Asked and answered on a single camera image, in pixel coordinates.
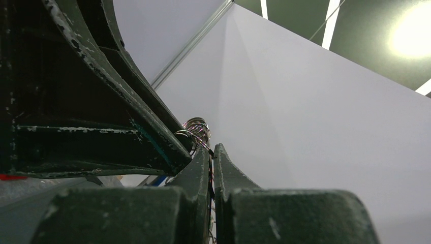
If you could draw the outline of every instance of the scratch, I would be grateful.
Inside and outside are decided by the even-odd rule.
[[[275,220],[271,217],[269,217],[269,225],[271,226],[272,232],[274,233],[277,240],[280,240],[282,237],[280,236],[280,233],[279,233],[280,231],[279,227],[277,226],[277,223],[275,222]]]

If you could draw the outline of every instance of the bright round light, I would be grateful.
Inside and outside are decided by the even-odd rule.
[[[401,55],[431,55],[431,2],[415,6],[401,21],[393,36],[393,48]]]

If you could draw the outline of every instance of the red object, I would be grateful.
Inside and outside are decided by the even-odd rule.
[[[12,179],[27,179],[25,176],[16,176],[8,174],[0,174],[0,180],[12,180]]]

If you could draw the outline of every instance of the white wall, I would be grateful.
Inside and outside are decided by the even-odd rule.
[[[233,6],[158,90],[264,188],[346,189],[382,243],[431,243],[431,100]]]
[[[153,82],[224,0],[114,0],[126,50]]]

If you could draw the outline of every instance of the white strip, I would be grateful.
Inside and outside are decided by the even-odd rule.
[[[262,8],[262,17],[268,19],[268,10],[266,8],[266,0],[260,0],[260,7]]]
[[[422,94],[424,96],[431,93],[431,79],[429,79],[425,84],[421,85],[417,90],[417,93]]]
[[[340,11],[338,7],[339,5],[340,5],[340,0],[330,0],[329,6],[328,6],[328,12],[326,12],[327,22],[325,26],[325,33],[323,34],[322,47],[328,50],[329,50],[329,47],[331,46],[332,35],[334,34],[336,19],[338,17],[338,12]]]

